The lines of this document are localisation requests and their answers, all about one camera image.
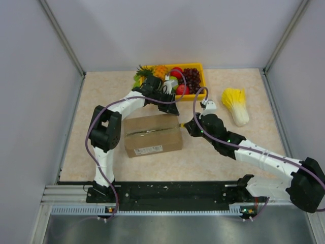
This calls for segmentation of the brown cardboard express box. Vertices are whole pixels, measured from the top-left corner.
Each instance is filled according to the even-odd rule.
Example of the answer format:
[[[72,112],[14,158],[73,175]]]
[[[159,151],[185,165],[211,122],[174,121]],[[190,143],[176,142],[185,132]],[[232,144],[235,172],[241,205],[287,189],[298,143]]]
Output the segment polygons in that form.
[[[129,158],[181,150],[178,116],[160,114],[123,121],[124,148]]]

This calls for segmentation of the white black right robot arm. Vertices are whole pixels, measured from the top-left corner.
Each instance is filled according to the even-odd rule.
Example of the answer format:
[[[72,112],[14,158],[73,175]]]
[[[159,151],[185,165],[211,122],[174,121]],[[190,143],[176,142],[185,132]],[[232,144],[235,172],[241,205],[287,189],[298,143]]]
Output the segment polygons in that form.
[[[324,172],[317,160],[310,157],[292,159],[259,147],[244,136],[227,130],[215,114],[196,113],[184,127],[192,137],[205,138],[221,155],[250,163],[277,176],[273,180],[250,176],[237,188],[241,200],[269,197],[290,201],[305,212],[322,211],[319,206],[324,198]]]

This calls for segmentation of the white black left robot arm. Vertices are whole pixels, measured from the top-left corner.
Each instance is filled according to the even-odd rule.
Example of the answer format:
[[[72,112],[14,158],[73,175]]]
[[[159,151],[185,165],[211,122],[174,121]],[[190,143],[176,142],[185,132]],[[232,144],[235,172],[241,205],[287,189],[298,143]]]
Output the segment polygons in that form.
[[[105,107],[98,105],[95,108],[85,146],[97,166],[94,181],[100,185],[97,195],[103,201],[108,202],[115,197],[115,189],[110,184],[115,179],[113,156],[114,148],[120,141],[122,121],[135,110],[148,104],[156,105],[161,112],[178,116],[178,100],[173,92],[176,85],[175,80],[162,82],[157,77],[149,76],[124,98]]]

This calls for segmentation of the red apple front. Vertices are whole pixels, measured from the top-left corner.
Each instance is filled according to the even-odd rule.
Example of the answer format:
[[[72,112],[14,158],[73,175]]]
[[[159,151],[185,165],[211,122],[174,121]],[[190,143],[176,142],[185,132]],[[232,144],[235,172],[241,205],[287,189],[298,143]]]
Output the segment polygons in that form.
[[[181,84],[181,85],[177,86],[175,93],[178,96],[180,96],[180,95],[189,95],[190,90],[189,90],[188,86],[185,86],[184,84]]]

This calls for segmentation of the red apple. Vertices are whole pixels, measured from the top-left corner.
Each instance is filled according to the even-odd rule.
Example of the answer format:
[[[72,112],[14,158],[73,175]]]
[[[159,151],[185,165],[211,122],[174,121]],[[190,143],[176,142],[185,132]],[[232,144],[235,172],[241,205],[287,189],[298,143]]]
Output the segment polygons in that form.
[[[182,78],[183,71],[180,67],[173,67],[170,71],[170,76],[175,77],[177,79]]]
[[[181,84],[181,85],[177,86],[175,93],[178,96],[180,96],[180,95],[189,95],[190,90],[189,90],[188,86],[185,86],[184,84]]]

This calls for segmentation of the light green apple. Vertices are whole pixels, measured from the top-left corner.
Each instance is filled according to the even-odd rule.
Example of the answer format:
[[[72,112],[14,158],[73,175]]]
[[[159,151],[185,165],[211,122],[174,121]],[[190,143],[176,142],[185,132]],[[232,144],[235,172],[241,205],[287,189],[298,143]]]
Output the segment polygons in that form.
[[[176,90],[178,87],[178,79],[175,76],[170,76],[170,81],[172,82],[172,89]]]

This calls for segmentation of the red apple rear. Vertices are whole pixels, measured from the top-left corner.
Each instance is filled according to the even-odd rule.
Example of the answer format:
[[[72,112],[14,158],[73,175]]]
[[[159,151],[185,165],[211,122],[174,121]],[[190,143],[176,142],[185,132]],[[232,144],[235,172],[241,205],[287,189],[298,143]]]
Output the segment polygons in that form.
[[[182,78],[183,71],[180,67],[173,67],[170,71],[170,76],[175,77],[177,79]]]

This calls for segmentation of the purple grape bunch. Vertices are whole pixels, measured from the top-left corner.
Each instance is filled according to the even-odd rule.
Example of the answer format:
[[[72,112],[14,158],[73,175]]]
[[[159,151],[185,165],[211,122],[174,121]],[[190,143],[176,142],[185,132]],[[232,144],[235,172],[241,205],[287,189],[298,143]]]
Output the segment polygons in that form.
[[[202,85],[200,72],[196,68],[185,68],[183,76],[186,79],[186,85],[189,88],[190,94],[196,94]]]

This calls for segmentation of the pineapple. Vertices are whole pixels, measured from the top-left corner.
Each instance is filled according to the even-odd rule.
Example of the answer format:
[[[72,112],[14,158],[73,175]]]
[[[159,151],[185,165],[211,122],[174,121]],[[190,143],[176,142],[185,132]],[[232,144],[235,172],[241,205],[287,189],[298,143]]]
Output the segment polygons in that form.
[[[139,77],[146,78],[148,76],[154,76],[161,80],[164,80],[167,74],[168,74],[168,68],[163,65],[157,65],[153,67],[139,65],[136,72],[136,75]]]

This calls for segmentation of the green white leek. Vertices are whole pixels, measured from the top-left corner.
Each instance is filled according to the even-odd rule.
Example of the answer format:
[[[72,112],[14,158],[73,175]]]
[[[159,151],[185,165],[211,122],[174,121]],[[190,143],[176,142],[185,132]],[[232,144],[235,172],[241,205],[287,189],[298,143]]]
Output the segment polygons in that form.
[[[134,77],[133,77],[133,79],[134,79],[134,84],[133,84],[133,88],[135,88],[135,87],[140,87],[140,85],[141,85],[141,82],[140,82],[140,79],[141,79],[141,77],[140,76],[138,76],[138,75],[135,75]]]

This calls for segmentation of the yellow plastic fruit tray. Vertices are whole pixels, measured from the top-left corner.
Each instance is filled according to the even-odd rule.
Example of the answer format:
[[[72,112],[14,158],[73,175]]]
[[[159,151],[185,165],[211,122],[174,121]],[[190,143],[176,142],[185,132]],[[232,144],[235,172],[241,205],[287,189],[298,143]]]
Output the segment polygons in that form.
[[[164,64],[163,66],[166,66],[168,68],[168,74],[167,75],[169,75],[169,76],[170,76],[170,71],[171,71],[171,69],[173,67],[180,67],[182,70],[184,70],[185,68],[196,68],[200,72],[200,78],[202,80],[201,87],[206,86],[203,65],[200,64],[200,63]],[[146,78],[141,77],[141,79],[140,79],[141,84],[145,81],[145,79]],[[184,84],[185,86],[187,86],[186,85],[186,79],[183,76],[183,74],[182,74],[182,78],[178,79],[178,84],[179,85]],[[203,90],[198,90],[198,92],[196,94],[184,95],[181,100],[182,101],[192,101],[195,98],[195,95],[198,95],[198,99],[202,100],[205,97],[206,93],[207,92],[204,89]]]

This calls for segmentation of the yellow napa cabbage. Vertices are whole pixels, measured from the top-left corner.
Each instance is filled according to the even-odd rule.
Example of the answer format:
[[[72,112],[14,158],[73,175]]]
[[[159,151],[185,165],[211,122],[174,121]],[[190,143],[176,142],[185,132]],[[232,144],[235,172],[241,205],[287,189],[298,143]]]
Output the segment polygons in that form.
[[[243,127],[249,122],[245,89],[227,88],[222,93],[221,101],[231,113],[236,126]]]

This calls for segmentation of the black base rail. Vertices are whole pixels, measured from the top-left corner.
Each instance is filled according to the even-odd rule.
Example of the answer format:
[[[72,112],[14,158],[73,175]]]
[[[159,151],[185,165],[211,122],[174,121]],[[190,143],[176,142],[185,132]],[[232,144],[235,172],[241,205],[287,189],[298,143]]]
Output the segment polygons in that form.
[[[263,203],[235,181],[115,181],[93,183],[87,203],[118,203],[120,211],[228,210],[234,203]]]

